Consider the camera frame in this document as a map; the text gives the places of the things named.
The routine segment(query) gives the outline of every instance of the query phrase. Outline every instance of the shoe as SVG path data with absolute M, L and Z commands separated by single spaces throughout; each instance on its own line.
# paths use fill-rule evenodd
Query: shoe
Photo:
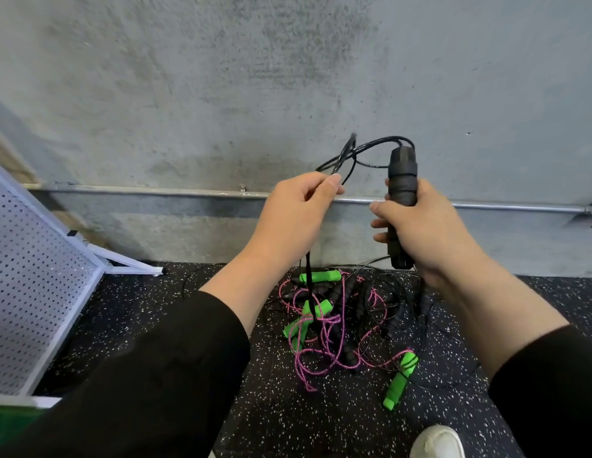
M 414 440 L 410 458 L 466 458 L 459 435 L 449 426 L 431 426 Z

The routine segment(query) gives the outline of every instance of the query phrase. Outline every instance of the white perforated panel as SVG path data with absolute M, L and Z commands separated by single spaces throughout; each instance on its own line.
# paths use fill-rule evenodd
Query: white perforated panel
M 0 394 L 17 394 L 95 265 L 0 184 Z

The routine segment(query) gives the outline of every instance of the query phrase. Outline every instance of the metal pipe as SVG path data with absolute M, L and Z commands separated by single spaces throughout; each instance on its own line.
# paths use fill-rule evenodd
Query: metal pipe
M 152 195 L 152 196 L 186 196 L 193 198 L 224 198 L 224 199 L 266 199 L 269 193 L 259 191 L 223 191 L 192 188 L 151 188 L 139 186 L 100 186 L 100 185 L 72 185 L 72 184 L 39 184 L 25 183 L 23 186 L 30 191 L 55 193 L 95 193 L 117 195 Z M 344 204 L 370 204 L 381 201 L 381 198 L 338 196 L 334 200 Z M 518 211 L 518 212 L 554 212 L 557 214 L 592 215 L 592 206 L 572 204 L 543 204 L 543 203 L 505 203 L 494 201 L 451 201 L 457 209 L 481 209 L 488 211 Z

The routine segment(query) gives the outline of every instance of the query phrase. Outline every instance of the concrete wall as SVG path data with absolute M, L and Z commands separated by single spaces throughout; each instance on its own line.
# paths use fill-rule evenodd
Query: concrete wall
M 0 0 L 0 129 L 47 182 L 267 191 L 357 131 L 413 139 L 453 198 L 588 203 L 592 0 Z M 383 178 L 358 167 L 347 189 Z M 141 258 L 226 260 L 255 221 L 218 201 L 55 201 Z M 335 209 L 325 261 L 378 254 L 344 246 L 359 209 Z M 466 215 L 514 271 L 592 276 L 582 222 Z

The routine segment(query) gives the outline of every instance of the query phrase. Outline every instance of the black speckled floor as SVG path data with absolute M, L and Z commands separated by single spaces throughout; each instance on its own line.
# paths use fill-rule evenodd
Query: black speckled floor
M 107 276 L 89 301 L 36 394 L 61 395 L 81 383 L 100 362 L 126 349 L 152 327 L 168 303 L 181 300 L 186 277 L 199 264 L 169 263 L 161 277 Z M 219 269 L 209 267 L 185 285 L 188 295 Z M 592 279 L 523 280 L 592 338 Z M 458 335 L 444 309 L 430 315 Z M 407 457 L 425 427 L 456 429 L 468 457 L 519 457 L 510 431 L 486 395 L 478 370 L 454 389 L 427 391 L 409 385 L 393 412 L 381 403 L 391 375 L 366 369 L 334 371 L 305 392 L 294 374 L 293 356 L 277 337 L 284 314 L 263 309 L 251 336 L 251 363 L 242 390 L 220 432 L 215 450 L 223 457 L 395 456 Z M 464 376 L 475 359 L 463 346 L 431 327 L 429 346 L 413 374 L 419 384 L 441 385 Z

